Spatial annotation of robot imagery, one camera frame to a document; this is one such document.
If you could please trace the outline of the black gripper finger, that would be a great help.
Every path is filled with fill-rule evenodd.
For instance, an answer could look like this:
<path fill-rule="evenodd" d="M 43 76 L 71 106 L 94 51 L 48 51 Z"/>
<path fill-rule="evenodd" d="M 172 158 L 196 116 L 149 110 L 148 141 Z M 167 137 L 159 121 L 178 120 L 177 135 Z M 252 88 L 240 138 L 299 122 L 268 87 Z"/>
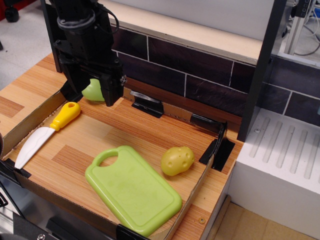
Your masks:
<path fill-rule="evenodd" d="M 78 63 L 60 61 L 60 65 L 67 79 L 62 94 L 69 102 L 78 102 L 83 97 L 82 91 L 90 84 L 90 75 Z"/>
<path fill-rule="evenodd" d="M 101 93 L 107 107 L 112 107 L 123 96 L 122 79 L 111 74 L 102 74 L 99 78 Z"/>

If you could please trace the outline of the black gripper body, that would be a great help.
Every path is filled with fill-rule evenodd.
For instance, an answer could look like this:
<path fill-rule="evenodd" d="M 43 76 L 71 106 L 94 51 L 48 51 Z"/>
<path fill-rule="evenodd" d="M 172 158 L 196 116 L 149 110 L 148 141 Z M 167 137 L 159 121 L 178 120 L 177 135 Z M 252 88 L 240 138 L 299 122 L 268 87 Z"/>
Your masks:
<path fill-rule="evenodd" d="M 64 39 L 57 39 L 54 47 L 59 51 L 59 63 L 77 63 L 91 78 L 100 79 L 110 74 L 126 82 L 123 64 L 112 51 L 113 34 L 108 18 L 83 18 L 78 20 L 57 19 Z"/>

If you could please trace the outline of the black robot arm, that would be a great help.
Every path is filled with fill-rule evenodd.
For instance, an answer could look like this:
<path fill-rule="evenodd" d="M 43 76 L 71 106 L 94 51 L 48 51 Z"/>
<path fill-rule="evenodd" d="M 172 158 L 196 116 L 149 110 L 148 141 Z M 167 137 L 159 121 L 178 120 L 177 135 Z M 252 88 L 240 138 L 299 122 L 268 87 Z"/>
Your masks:
<path fill-rule="evenodd" d="M 57 39 L 59 64 L 69 85 L 76 92 L 99 80 L 102 97 L 108 107 L 123 96 L 127 81 L 123 64 L 112 50 L 110 16 L 113 13 L 96 0 L 53 0 L 56 23 L 65 38 Z"/>

